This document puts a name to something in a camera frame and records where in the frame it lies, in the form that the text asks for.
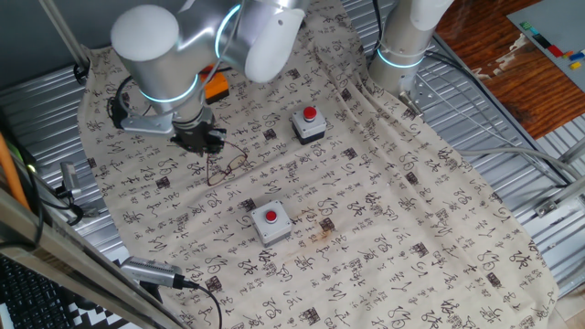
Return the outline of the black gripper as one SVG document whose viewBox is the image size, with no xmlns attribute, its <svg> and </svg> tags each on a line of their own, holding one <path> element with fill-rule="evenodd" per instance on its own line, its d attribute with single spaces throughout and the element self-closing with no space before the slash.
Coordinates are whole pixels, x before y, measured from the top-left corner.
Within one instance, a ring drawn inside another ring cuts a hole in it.
<svg viewBox="0 0 585 329">
<path fill-rule="evenodd" d="M 202 156 L 220 153 L 226 142 L 227 130 L 214 128 L 215 121 L 175 122 L 175 135 L 170 142 L 180 148 Z"/>
</svg>

